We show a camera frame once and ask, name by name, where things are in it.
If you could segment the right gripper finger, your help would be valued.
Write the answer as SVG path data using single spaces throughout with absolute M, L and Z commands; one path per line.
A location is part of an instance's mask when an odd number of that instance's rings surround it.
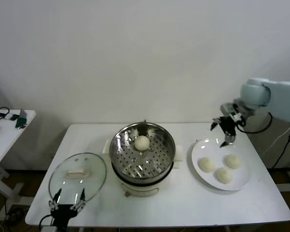
M 229 133 L 225 134 L 225 140 L 224 142 L 220 145 L 220 147 L 225 147 L 228 145 L 232 145 L 233 142 L 235 141 L 236 135 L 231 135 Z
M 222 129 L 223 119 L 224 119 L 223 116 L 213 118 L 212 124 L 210 126 L 210 131 L 213 131 L 217 126 L 219 126 Z

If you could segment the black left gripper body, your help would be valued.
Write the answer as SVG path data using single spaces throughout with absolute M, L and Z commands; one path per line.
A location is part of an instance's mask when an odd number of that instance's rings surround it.
M 72 204 L 60 204 L 57 209 L 50 211 L 53 217 L 53 226 L 55 227 L 67 227 L 71 218 L 77 216 L 78 211 L 74 210 Z

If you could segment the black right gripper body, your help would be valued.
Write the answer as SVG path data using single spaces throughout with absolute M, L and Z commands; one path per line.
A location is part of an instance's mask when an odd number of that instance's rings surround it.
M 221 117 L 221 129 L 225 134 L 236 134 L 236 123 L 230 116 Z

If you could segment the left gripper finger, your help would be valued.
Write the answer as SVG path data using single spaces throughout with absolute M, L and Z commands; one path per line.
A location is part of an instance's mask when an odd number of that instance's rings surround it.
M 85 195 L 85 189 L 82 190 L 82 193 L 80 195 L 80 199 L 77 203 L 75 203 L 71 209 L 72 210 L 81 210 L 85 207 L 86 205 L 86 195 Z
M 60 197 L 62 189 L 60 189 L 52 198 L 51 201 L 49 201 L 49 207 L 51 210 L 58 210 L 58 200 Z

